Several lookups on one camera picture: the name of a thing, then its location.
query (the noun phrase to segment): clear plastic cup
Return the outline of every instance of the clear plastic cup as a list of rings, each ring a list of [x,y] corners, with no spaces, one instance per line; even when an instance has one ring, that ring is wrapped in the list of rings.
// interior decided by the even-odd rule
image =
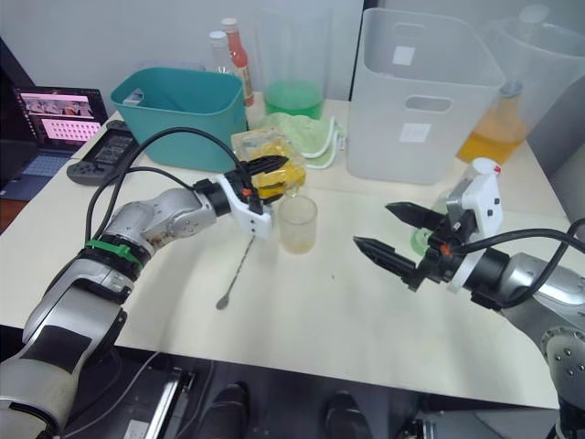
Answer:
[[[282,247],[287,252],[303,254],[314,246],[317,205],[303,195],[286,197],[278,208]]]

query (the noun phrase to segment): black cable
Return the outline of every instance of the black cable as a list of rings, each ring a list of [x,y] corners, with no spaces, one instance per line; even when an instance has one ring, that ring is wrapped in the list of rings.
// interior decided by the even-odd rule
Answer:
[[[567,235],[573,237],[577,233],[577,230],[583,225],[585,225],[585,218],[577,219],[570,225],[569,229],[567,230]],[[542,285],[544,285],[547,282],[550,275],[553,274],[554,271],[557,269],[558,263],[565,255],[565,252],[567,251],[568,247],[569,245],[566,242],[562,242],[557,247],[555,254],[553,254],[552,258],[550,258],[550,261],[548,261],[547,265],[545,266],[544,270],[540,273],[538,278],[530,286],[523,287],[522,289],[523,291],[520,295],[501,304],[502,308],[511,308],[512,306],[520,305],[522,302],[525,302],[534,294],[536,294],[537,291],[540,290],[540,288],[542,288]]]
[[[549,238],[568,244],[581,253],[585,253],[585,242],[568,235],[565,232],[554,229],[523,229],[501,233],[484,240],[464,244],[460,247],[453,247],[453,254],[467,254],[493,247],[504,242],[523,240],[525,238]]]
[[[213,142],[214,144],[219,146],[221,149],[223,149],[225,151],[225,153],[229,156],[229,158],[231,158],[231,160],[234,162],[234,165],[236,166],[238,171],[241,173],[244,187],[249,188],[252,191],[252,194],[255,197],[257,197],[258,190],[252,185],[252,179],[251,179],[250,173],[248,172],[246,167],[238,160],[238,158],[236,157],[234,152],[231,149],[229,149],[229,146],[224,144],[216,136],[214,136],[210,133],[206,133],[205,131],[198,130],[197,128],[187,127],[187,126],[178,126],[176,128],[167,128],[166,130],[163,130],[163,131],[160,131],[156,134],[153,134],[148,139],[146,139],[144,142],[141,143],[141,145],[138,147],[138,149],[136,149],[136,151],[134,151],[132,156],[128,159],[128,161],[126,162],[126,164],[124,166],[124,169],[120,173],[120,175],[118,177],[118,181],[116,182],[116,186],[114,187],[113,192],[112,192],[112,199],[114,199],[115,197],[118,197],[118,193],[120,192],[120,187],[122,186],[122,182],[124,181],[124,178],[126,177],[126,174],[128,173],[128,169],[130,168],[130,166],[132,165],[134,160],[136,160],[138,155],[140,155],[142,153],[142,151],[144,151],[144,149],[146,149],[148,146],[150,146],[150,144],[157,141],[161,137],[165,137],[166,135],[175,134],[175,133],[191,133],[191,134],[200,135],[200,136],[205,137],[206,139],[210,140],[211,142]],[[113,212],[113,204],[114,203],[110,203],[110,205],[108,206],[108,209],[106,210],[106,213],[103,217],[103,220],[100,224],[100,227],[97,229],[97,231],[93,235],[94,239],[98,239],[101,236],[101,234],[103,233],[103,231],[105,230],[106,226],[108,225],[108,221],[110,220],[110,217],[112,216],[112,212]]]
[[[135,167],[131,167],[129,169],[126,169],[126,174],[131,174],[132,172],[139,172],[139,171],[154,172],[156,174],[160,174],[162,176],[165,176],[167,178],[170,178],[171,180],[175,181],[177,184],[181,185],[182,187],[184,187],[186,189],[189,189],[189,190],[192,189],[192,187],[190,187],[187,183],[185,183],[180,178],[175,177],[173,174],[170,174],[170,173],[168,173],[168,172],[166,172],[166,171],[164,171],[162,169],[158,169],[156,167],[135,166]],[[101,186],[99,186],[97,188],[97,190],[95,191],[95,193],[91,197],[90,204],[88,206],[88,210],[87,210],[87,213],[86,213],[86,216],[85,216],[85,242],[87,242],[87,241],[89,241],[91,239],[91,220],[93,218],[93,211],[95,209],[95,204],[98,201],[98,198],[100,197],[100,195],[103,192],[103,190],[107,186],[109,186],[119,176],[120,176],[119,174],[116,174],[112,178],[108,179],[108,181],[102,183]],[[118,189],[118,191],[116,191],[114,189],[114,192],[112,193],[112,197],[110,198],[110,204],[112,206],[114,206],[116,204],[116,200],[118,199],[118,194],[119,193],[120,193],[120,189]]]
[[[112,379],[110,381],[108,381],[108,384],[106,384],[95,395],[95,397],[90,402],[88,402],[84,406],[78,408],[75,412],[71,413],[71,415],[69,416],[69,418],[67,420],[67,426],[73,424],[83,414],[85,414],[89,409],[94,407],[101,400],[101,398],[103,398],[105,396],[105,394],[108,393],[108,391],[110,391],[110,389],[116,384],[116,382],[118,382],[118,379],[122,376],[122,359],[120,358],[120,354],[118,353],[118,350],[116,348],[112,348],[112,350],[110,352],[112,353],[112,359],[116,365],[116,371],[114,373],[114,376],[112,377]]]

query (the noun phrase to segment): laptop keyboard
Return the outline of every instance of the laptop keyboard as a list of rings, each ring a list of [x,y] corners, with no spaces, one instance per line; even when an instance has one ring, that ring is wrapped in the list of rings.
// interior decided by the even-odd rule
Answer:
[[[27,169],[25,169],[23,174],[29,176],[53,177],[68,160],[68,157],[39,155],[30,163],[30,165],[27,166]]]

